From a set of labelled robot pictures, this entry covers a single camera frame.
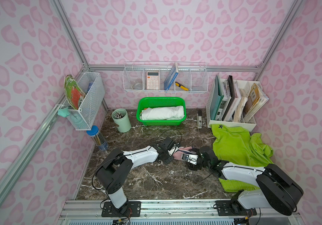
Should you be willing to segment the pink shark print shorts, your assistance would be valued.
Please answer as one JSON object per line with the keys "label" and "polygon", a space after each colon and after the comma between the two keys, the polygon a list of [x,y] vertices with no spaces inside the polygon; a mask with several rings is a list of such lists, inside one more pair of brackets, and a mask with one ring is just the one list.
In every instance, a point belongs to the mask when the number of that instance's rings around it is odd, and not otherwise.
{"label": "pink shark print shorts", "polygon": [[189,147],[180,147],[174,154],[173,157],[175,160],[183,160],[182,157],[183,155],[196,155],[196,151],[193,149],[192,146]]}

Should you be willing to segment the lime green garment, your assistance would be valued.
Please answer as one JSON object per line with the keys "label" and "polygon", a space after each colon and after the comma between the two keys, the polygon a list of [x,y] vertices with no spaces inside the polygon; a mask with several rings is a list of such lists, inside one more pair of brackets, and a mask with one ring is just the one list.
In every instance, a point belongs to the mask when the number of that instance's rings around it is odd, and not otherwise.
{"label": "lime green garment", "polygon": [[216,137],[213,151],[218,159],[251,167],[265,167],[273,163],[273,149],[263,143],[260,133],[251,135],[243,127],[222,124],[213,124],[211,129]]}

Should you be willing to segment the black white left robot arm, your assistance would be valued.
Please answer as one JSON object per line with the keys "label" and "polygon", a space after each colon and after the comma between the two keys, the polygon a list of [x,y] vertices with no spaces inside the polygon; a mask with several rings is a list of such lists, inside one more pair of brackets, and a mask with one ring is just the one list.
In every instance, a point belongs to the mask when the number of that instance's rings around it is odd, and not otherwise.
{"label": "black white left robot arm", "polygon": [[105,189],[112,206],[119,212],[125,212],[129,208],[123,184],[132,169],[157,161],[167,165],[174,160],[173,154],[179,146],[180,143],[167,137],[159,143],[131,152],[114,149],[94,173]]}

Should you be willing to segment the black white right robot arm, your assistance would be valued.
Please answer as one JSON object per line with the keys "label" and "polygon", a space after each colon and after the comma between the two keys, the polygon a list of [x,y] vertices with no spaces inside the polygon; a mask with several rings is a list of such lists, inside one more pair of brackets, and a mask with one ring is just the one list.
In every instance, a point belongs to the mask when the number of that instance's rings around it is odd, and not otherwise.
{"label": "black white right robot arm", "polygon": [[275,164],[265,167],[237,165],[218,159],[207,146],[190,153],[184,152],[181,159],[188,163],[191,170],[206,168],[210,175],[218,179],[240,181],[258,188],[252,191],[241,188],[224,204],[235,215],[250,215],[257,208],[272,208],[290,216],[297,211],[304,194],[303,189]]}

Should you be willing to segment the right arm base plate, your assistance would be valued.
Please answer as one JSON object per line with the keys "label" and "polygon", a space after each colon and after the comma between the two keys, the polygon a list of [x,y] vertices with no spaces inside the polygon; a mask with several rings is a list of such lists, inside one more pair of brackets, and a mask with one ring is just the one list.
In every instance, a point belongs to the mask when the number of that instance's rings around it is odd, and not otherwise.
{"label": "right arm base plate", "polygon": [[231,200],[219,200],[213,205],[213,208],[217,210],[219,216],[248,216],[252,217],[257,215],[255,208],[245,209],[236,201]]}

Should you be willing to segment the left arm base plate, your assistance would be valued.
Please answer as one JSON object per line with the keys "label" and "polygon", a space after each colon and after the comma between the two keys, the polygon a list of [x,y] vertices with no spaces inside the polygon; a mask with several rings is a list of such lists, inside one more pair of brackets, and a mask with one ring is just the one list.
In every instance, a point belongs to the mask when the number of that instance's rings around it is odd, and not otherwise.
{"label": "left arm base plate", "polygon": [[112,202],[104,202],[101,206],[102,217],[139,217],[141,210],[140,201],[127,201],[119,209]]}

